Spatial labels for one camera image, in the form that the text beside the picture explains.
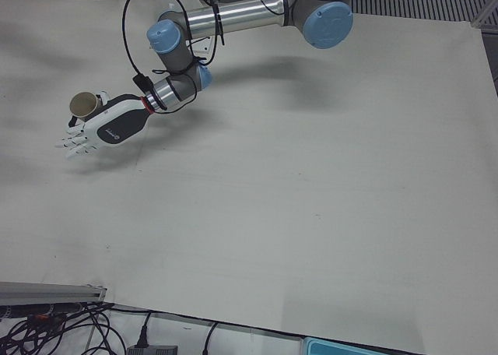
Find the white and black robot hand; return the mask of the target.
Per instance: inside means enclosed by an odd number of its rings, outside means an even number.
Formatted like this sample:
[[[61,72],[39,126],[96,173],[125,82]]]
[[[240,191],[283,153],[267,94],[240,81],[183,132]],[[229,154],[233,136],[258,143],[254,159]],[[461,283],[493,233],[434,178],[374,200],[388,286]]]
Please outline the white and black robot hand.
[[[142,97],[123,94],[106,99],[101,109],[75,121],[66,129],[66,136],[55,146],[65,149],[71,159],[95,153],[99,148],[119,146],[144,129],[153,113]]]

